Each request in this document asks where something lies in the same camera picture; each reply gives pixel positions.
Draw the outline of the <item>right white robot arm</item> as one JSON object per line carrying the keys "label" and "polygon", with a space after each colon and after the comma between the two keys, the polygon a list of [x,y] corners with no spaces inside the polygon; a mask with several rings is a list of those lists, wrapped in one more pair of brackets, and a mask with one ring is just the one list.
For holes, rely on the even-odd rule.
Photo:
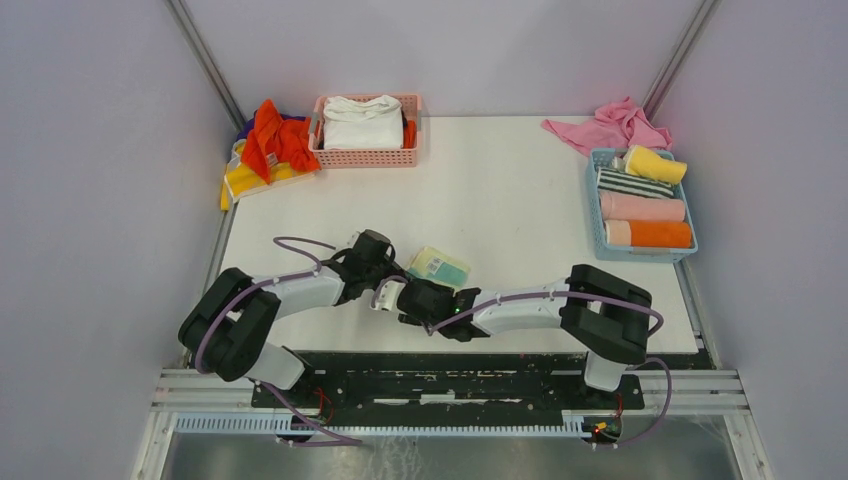
{"label": "right white robot arm", "polygon": [[563,331],[587,349],[577,392],[591,408],[617,396],[624,372],[646,361],[648,340],[664,324],[648,291],[588,264],[573,266],[564,279],[501,292],[392,276],[377,287],[372,307],[459,342],[513,331]]}

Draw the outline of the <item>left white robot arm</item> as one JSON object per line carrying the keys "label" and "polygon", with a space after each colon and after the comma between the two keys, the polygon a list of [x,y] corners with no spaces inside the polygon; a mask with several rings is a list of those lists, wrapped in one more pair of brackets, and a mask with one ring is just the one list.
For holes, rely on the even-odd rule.
{"label": "left white robot arm", "polygon": [[384,235],[367,229],[330,257],[320,259],[302,249],[304,239],[279,236],[274,243],[305,256],[305,270],[253,277],[232,267],[222,271],[193,307],[178,331],[193,367],[226,382],[248,378],[276,387],[293,407],[307,404],[315,384],[307,363],[296,353],[268,340],[274,323],[307,310],[337,307],[370,292],[375,299],[388,283],[409,281]]}

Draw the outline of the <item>yellow green teal towel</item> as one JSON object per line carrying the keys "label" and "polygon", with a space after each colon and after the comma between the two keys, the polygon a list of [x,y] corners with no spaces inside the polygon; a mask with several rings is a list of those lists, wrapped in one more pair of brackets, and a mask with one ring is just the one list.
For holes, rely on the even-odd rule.
{"label": "yellow green teal towel", "polygon": [[468,281],[471,267],[434,247],[425,246],[414,255],[406,270],[413,277],[461,290]]}

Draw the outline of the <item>orange red towel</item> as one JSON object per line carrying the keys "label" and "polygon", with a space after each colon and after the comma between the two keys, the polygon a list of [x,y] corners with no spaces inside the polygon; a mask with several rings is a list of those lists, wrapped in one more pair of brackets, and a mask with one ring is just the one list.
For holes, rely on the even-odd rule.
{"label": "orange red towel", "polygon": [[259,106],[253,120],[253,127],[246,136],[241,163],[265,184],[274,182],[274,166],[287,164],[297,173],[311,173],[321,169],[319,161],[309,149],[310,120],[282,115],[271,99],[266,99]]}

